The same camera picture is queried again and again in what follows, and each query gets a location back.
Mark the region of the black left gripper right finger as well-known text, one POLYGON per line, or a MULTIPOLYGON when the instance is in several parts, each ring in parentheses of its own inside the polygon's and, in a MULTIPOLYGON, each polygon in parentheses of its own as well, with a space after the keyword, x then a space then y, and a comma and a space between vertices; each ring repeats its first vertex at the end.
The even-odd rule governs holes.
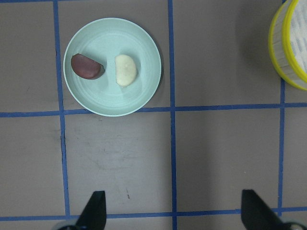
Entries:
POLYGON ((254 190, 244 189, 241 195, 241 220, 247 230, 286 230, 276 214, 254 190))

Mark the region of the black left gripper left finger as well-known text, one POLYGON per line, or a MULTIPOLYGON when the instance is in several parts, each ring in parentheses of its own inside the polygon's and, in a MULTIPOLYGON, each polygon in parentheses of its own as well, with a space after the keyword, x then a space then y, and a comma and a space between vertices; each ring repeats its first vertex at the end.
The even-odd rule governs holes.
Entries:
POLYGON ((103 230, 106 226, 105 191, 94 191, 76 221, 78 230, 103 230))

